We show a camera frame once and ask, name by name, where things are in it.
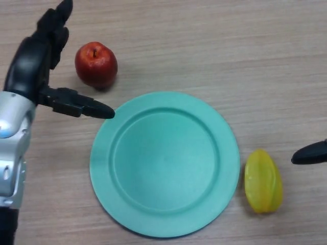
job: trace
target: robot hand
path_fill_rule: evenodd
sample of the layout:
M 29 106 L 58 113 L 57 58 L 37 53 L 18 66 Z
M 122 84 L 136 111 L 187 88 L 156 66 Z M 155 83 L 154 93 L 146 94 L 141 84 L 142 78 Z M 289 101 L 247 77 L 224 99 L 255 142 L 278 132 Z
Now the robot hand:
M 20 44 L 0 92 L 0 244 L 13 245 L 24 192 L 31 125 L 38 105 L 79 117 L 113 118 L 114 110 L 68 88 L 49 87 L 49 72 L 60 61 L 69 32 L 73 0 L 49 9 L 37 30 Z

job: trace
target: plate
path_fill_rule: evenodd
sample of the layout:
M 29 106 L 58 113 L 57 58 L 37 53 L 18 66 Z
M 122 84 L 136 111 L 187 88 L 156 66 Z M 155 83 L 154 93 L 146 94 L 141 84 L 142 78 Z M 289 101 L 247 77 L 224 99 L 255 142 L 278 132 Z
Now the plate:
M 212 222 L 240 174 L 236 139 L 204 101 L 145 94 L 119 107 L 95 138 L 90 176 L 103 208 L 141 235 L 168 238 Z

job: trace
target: wood grain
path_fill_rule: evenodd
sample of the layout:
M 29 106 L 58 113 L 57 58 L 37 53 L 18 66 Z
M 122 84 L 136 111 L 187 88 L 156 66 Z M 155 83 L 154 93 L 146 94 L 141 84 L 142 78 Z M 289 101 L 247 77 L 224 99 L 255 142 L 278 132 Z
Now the wood grain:
M 58 3 L 0 0 L 2 81 L 21 40 Z M 174 240 L 139 237 L 104 212 L 90 184 L 89 153 L 103 121 L 39 107 L 16 244 L 326 244 L 327 166 L 290 163 L 294 151 L 327 135 L 326 12 L 325 0 L 75 0 L 53 87 L 114 108 L 156 90 L 195 95 L 230 123 L 242 163 L 258 147 L 271 154 L 285 200 L 274 215 L 253 215 L 240 184 L 203 230 Z M 110 93 L 94 92 L 76 77 L 75 53 L 94 40 L 119 61 Z

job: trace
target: apple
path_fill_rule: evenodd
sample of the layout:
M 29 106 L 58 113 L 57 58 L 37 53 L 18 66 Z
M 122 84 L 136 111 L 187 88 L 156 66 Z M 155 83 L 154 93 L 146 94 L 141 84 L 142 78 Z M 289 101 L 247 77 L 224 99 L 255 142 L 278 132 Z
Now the apple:
M 99 42 L 89 42 L 77 51 L 75 68 L 83 83 L 102 90 L 114 83 L 118 64 L 109 48 Z

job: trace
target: wooden table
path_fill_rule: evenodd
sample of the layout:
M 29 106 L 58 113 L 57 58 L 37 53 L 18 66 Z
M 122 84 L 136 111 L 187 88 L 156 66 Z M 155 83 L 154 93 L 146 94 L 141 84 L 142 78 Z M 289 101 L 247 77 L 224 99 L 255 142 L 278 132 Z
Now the wooden table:
M 58 3 L 0 0 L 2 81 L 21 40 Z M 173 240 L 139 237 L 105 213 L 90 183 L 89 154 L 103 121 L 40 106 L 16 244 L 326 244 L 327 166 L 290 162 L 297 149 L 327 136 L 326 12 L 325 0 L 75 0 L 71 36 L 51 86 L 114 108 L 156 90 L 195 95 L 230 123 L 243 165 L 256 148 L 271 154 L 285 200 L 276 214 L 254 215 L 240 182 L 228 208 L 203 230 Z M 109 93 L 76 77 L 75 53 L 94 40 L 119 61 Z

